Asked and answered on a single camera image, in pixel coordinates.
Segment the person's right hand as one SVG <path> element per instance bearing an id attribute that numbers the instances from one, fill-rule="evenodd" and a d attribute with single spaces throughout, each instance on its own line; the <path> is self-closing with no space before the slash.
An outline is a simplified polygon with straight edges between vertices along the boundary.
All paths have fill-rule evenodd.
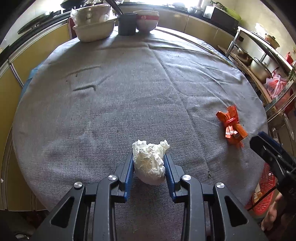
<path id="1" fill-rule="evenodd" d="M 276 217 L 278 214 L 278 205 L 281 200 L 282 200 L 282 194 L 279 193 L 276 196 L 273 204 L 271 204 L 271 206 L 269 207 L 268 212 L 267 212 L 266 216 L 264 217 L 263 221 L 261 222 L 260 227 L 263 232 L 269 231 L 272 229 L 273 223 L 276 220 Z"/>

